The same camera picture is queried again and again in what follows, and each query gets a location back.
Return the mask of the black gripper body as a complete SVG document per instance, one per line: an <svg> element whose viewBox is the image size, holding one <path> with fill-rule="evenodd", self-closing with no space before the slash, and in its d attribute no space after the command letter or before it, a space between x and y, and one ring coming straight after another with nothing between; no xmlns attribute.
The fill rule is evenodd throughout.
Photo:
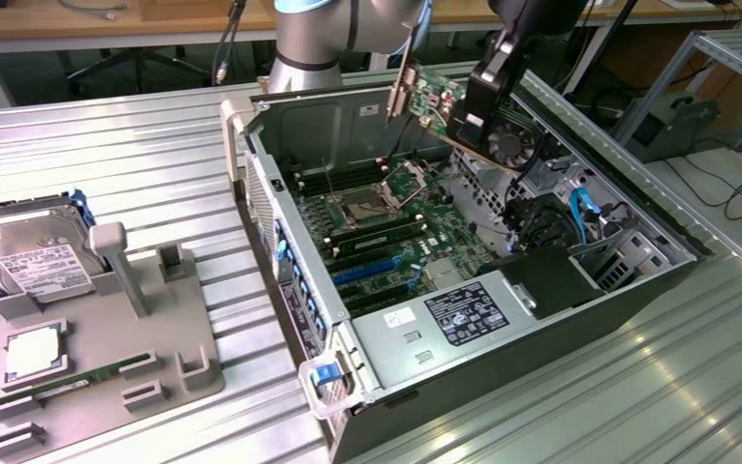
<svg viewBox="0 0 742 464"><path fill-rule="evenodd" d="M554 36L575 25L588 0L487 0L508 38Z"/></svg>

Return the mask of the green graphics card with fan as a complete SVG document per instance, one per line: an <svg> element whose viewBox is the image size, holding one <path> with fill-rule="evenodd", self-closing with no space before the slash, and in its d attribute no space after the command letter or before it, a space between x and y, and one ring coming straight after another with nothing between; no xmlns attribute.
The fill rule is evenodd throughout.
<svg viewBox="0 0 742 464"><path fill-rule="evenodd" d="M522 170L538 152L544 132L512 101L496 107L494 119L482 126L462 115L464 86L428 67L403 64L387 102L387 119L407 113L419 126L460 149L496 166Z"/></svg>

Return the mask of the black box on floor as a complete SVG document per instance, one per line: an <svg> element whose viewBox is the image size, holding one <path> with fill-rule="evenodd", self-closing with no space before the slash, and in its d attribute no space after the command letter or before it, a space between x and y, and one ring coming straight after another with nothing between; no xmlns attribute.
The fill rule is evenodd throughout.
<svg viewBox="0 0 742 464"><path fill-rule="evenodd" d="M635 158L650 163L686 154L719 115L720 109L714 101L700 100L687 92L660 96L627 144Z"/></svg>

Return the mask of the black RAM slots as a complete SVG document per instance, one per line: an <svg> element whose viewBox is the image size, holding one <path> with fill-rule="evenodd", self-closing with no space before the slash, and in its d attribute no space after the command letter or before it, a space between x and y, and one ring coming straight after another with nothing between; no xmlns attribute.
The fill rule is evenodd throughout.
<svg viewBox="0 0 742 464"><path fill-rule="evenodd" d="M332 169L332 186L336 190L344 190L376 183L384 178L386 169L387 165L375 160L363 161L356 166L343 169ZM304 197L328 193L323 172L295 176L291 187Z"/></svg>

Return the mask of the thin metal locking lever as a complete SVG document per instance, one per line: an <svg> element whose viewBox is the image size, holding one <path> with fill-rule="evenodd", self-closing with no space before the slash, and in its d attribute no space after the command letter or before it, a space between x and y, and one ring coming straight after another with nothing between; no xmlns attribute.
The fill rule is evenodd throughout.
<svg viewBox="0 0 742 464"><path fill-rule="evenodd" d="M330 194L331 203L335 204L339 201L338 190L332 186L331 170L328 168L328 165L326 163L324 158L320 158L320 164L322 164L322 171L323 171L323 175L324 175L326 183L327 183L327 187L328 187L328 194Z"/></svg>

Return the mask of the CPU socket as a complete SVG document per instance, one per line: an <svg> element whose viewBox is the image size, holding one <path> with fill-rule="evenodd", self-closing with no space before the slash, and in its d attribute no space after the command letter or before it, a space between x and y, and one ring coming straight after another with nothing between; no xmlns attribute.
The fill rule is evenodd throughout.
<svg viewBox="0 0 742 464"><path fill-rule="evenodd" d="M396 218L399 212L388 206L383 194L374 188L356 188L340 194L339 211L351 227L376 224Z"/></svg>

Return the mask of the open grey PC case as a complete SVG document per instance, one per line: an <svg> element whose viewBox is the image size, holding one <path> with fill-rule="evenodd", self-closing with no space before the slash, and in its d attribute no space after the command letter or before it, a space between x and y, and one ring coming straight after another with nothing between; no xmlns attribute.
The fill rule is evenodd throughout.
<svg viewBox="0 0 742 464"><path fill-rule="evenodd" d="M650 175L527 75L488 162L444 136L462 85L228 97L234 191L331 464L614 332L708 250Z"/></svg>

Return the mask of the green motherboard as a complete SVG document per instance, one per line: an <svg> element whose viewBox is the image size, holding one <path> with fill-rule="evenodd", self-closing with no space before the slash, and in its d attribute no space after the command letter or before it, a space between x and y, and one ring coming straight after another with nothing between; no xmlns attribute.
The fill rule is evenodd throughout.
<svg viewBox="0 0 742 464"><path fill-rule="evenodd" d="M511 251L498 196L459 155L295 174L294 205L352 317L472 276Z"/></svg>

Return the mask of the blue expansion slot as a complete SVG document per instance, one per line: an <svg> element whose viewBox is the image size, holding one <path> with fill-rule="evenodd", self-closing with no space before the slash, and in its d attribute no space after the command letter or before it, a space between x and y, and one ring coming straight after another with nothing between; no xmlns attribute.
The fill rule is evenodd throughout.
<svg viewBox="0 0 742 464"><path fill-rule="evenodd" d="M396 255L375 261L355 270L346 271L331 278L334 285L344 285L370 276L376 276L395 270L403 262L403 256Z"/></svg>

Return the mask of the black expansion slot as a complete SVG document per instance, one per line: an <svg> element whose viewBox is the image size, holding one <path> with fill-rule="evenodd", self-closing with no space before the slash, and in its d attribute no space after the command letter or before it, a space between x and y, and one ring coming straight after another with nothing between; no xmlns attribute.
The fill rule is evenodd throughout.
<svg viewBox="0 0 742 464"><path fill-rule="evenodd" d="M348 315L359 317L408 300L416 288L415 281L404 281L383 288L350 286L340 289L338 295Z"/></svg>

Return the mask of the black office chair base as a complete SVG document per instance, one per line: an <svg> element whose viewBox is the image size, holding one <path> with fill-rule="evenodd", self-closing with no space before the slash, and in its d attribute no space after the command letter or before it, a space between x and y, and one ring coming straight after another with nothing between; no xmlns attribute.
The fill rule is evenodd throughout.
<svg viewBox="0 0 742 464"><path fill-rule="evenodd" d="M99 73L110 69L127 69L130 71L132 89L136 93L144 91L144 77L148 75L148 66L154 65L162 70L175 71L178 74L190 75L199 79L202 86L211 84L207 69L186 61L186 46L154 45L130 46L119 48L99 48L98 60L88 66L74 70L67 51L56 51L56 58L62 66L67 93L74 97L84 96L86 82Z"/></svg>

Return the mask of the blue case latch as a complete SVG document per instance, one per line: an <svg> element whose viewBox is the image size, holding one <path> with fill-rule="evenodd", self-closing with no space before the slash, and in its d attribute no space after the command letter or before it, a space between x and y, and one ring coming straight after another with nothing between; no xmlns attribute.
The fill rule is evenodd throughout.
<svg viewBox="0 0 742 464"><path fill-rule="evenodd" d="M340 377L340 368L335 362L315 365L310 372L310 381L315 387L338 381Z"/></svg>

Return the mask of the hard disk with blue carrier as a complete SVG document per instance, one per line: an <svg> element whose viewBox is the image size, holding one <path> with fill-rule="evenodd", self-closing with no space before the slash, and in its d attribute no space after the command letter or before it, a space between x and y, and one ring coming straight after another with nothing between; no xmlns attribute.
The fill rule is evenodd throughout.
<svg viewBox="0 0 742 464"><path fill-rule="evenodd" d="M91 292L108 271L90 248L94 225L78 189L0 202L0 294L43 305Z"/></svg>

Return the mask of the silver CPU chip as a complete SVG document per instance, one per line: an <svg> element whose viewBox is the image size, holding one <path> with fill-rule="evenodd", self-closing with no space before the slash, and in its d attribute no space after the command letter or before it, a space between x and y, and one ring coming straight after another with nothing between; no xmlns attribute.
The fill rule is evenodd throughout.
<svg viewBox="0 0 742 464"><path fill-rule="evenodd" d="M58 367L60 365L58 329L44 327L11 335L4 351L6 383Z"/></svg>

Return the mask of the green RAM stick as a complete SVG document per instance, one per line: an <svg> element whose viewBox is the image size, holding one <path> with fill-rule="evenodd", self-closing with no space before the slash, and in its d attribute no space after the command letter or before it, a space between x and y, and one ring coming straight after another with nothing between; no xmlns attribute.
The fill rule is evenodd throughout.
<svg viewBox="0 0 742 464"><path fill-rule="evenodd" d="M32 396L36 399L46 398L62 392L70 392L78 388L92 386L119 376L119 369L128 367L127 362L116 362L104 367L71 375L63 379L50 381L46 384L24 387L0 395L0 406Z"/></svg>

